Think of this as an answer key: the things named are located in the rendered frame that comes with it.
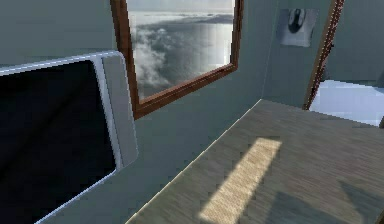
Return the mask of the brown wooden framed window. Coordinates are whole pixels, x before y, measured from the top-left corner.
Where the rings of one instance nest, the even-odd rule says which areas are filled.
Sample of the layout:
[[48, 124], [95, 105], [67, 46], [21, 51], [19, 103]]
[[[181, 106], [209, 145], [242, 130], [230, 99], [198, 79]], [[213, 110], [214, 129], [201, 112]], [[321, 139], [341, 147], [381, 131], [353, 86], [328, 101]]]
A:
[[138, 120], [238, 69], [244, 0], [108, 0]]

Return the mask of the silver framed television set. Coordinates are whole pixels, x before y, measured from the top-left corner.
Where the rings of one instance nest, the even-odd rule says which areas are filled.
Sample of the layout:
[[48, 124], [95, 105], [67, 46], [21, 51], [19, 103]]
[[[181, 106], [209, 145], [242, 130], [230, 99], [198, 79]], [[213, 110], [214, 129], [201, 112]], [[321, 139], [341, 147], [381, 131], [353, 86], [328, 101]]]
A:
[[0, 68], [0, 224], [43, 223], [138, 154], [122, 53]]

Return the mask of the grey wall picture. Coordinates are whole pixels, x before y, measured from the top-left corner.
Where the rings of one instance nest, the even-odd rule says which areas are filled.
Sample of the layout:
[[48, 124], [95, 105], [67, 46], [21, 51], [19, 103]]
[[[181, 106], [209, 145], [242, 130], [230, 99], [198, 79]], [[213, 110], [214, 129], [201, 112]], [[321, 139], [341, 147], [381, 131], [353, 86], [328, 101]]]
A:
[[281, 45], [309, 47], [318, 16], [317, 9], [281, 9], [276, 37]]

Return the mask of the brown wooden door frame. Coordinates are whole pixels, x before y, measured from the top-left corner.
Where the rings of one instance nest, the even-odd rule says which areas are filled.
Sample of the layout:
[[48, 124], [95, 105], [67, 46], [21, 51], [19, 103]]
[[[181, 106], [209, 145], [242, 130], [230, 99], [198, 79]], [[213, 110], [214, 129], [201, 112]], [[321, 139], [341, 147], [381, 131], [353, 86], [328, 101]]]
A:
[[319, 47], [317, 50], [316, 58], [314, 60], [313, 69], [309, 79], [308, 87], [306, 90], [303, 110], [308, 110], [314, 101], [317, 90], [319, 88], [327, 58], [334, 47], [334, 36], [338, 27], [340, 16], [344, 7], [345, 0], [331, 0], [328, 15], [322, 31]]

